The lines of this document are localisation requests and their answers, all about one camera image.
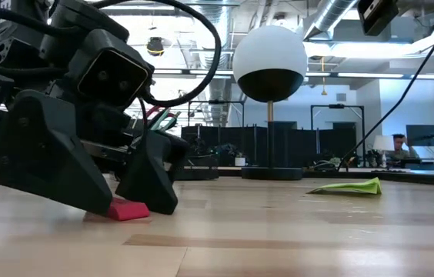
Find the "computer monitor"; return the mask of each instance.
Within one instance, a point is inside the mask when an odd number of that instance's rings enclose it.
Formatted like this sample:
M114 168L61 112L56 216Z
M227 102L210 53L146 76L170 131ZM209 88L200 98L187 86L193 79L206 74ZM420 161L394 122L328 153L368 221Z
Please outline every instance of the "computer monitor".
M434 125L407 125L407 144L434 146Z

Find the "white globe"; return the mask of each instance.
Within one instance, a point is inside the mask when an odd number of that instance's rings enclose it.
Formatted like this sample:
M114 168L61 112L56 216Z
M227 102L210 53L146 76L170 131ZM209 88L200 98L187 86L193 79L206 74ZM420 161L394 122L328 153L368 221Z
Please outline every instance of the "white globe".
M302 37L274 25L254 29L244 37L232 62L243 93L259 102L288 98L302 84L307 66Z

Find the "wooden surface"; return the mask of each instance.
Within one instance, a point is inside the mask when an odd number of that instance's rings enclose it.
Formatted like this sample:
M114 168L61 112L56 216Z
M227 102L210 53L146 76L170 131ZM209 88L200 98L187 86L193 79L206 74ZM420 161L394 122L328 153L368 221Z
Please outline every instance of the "wooden surface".
M434 186L306 194L344 181L180 182L123 223L0 187L0 277L434 276Z

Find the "table lamp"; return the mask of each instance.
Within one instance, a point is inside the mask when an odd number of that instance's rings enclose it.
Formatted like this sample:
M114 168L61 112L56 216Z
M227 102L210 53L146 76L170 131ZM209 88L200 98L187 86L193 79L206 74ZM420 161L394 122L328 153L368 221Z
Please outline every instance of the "table lamp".
M379 150L382 153L382 164L381 167L386 167L386 151L393 151L395 150L395 145L393 144L393 136L391 135L377 135L374 140L374 146L373 148L375 150Z

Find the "red block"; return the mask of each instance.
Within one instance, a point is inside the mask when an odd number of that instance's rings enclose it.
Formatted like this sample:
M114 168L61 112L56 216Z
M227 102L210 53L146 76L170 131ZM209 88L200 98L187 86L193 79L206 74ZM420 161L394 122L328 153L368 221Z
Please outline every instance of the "red block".
M117 221L141 219L149 216L149 209L144 203L131 202L114 198L108 210L108 217Z

